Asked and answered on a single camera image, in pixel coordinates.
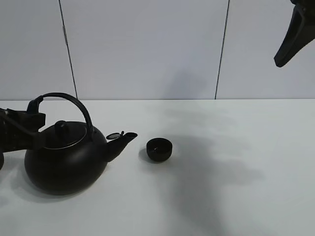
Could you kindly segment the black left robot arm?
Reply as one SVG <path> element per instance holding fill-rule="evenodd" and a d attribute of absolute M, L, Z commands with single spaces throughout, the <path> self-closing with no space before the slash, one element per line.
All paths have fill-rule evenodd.
<path fill-rule="evenodd" d="M 38 150 L 45 144 L 39 129 L 45 125 L 46 115 L 39 112 L 43 97 L 29 102 L 25 111 L 0 110 L 0 166 L 4 164 L 4 153 L 18 150 Z"/>

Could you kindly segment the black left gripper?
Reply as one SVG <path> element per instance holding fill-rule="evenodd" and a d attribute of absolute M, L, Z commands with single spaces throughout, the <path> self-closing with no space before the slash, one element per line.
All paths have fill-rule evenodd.
<path fill-rule="evenodd" d="M 44 147 L 44 134 L 39 129 L 45 126 L 46 115 L 39 113 L 43 97 L 31 100 L 26 111 L 0 110 L 0 150 L 37 150 Z"/>

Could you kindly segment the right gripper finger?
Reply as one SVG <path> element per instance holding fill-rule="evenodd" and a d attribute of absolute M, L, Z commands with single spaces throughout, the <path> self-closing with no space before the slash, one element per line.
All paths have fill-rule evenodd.
<path fill-rule="evenodd" d="M 281 46 L 274 56 L 277 67 L 285 66 L 301 49 L 315 39 L 315 5 L 296 3 Z"/>

